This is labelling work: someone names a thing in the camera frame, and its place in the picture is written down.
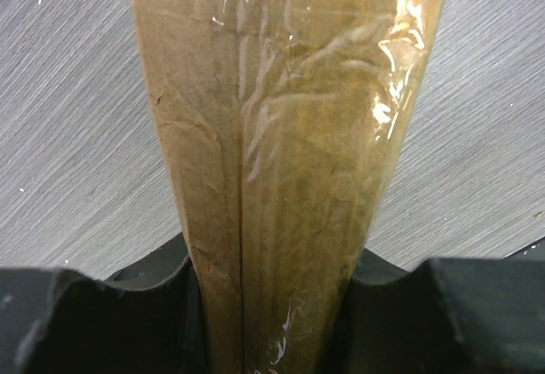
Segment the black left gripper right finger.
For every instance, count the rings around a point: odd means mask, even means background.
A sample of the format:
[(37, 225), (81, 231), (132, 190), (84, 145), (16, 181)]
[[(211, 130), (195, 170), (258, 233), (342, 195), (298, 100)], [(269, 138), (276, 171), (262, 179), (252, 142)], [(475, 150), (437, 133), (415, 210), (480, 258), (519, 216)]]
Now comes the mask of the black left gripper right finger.
[(544, 264), (431, 258), (407, 272), (365, 250), (327, 353), (330, 373), (541, 373)]

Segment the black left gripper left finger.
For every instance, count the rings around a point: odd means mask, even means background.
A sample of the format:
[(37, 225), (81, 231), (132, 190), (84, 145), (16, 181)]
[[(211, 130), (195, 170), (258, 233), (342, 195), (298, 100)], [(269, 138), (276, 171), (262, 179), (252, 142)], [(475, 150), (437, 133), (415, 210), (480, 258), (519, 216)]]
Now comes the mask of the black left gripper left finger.
[(3, 373), (206, 373), (204, 316), (181, 235), (93, 279), (1, 271)]

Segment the brown cardboard express box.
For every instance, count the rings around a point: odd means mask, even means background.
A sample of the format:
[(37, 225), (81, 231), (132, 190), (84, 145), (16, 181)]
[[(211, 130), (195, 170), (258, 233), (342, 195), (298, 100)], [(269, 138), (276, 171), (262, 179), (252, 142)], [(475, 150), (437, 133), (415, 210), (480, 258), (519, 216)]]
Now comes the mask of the brown cardboard express box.
[(131, 0), (214, 373), (314, 373), (444, 0)]

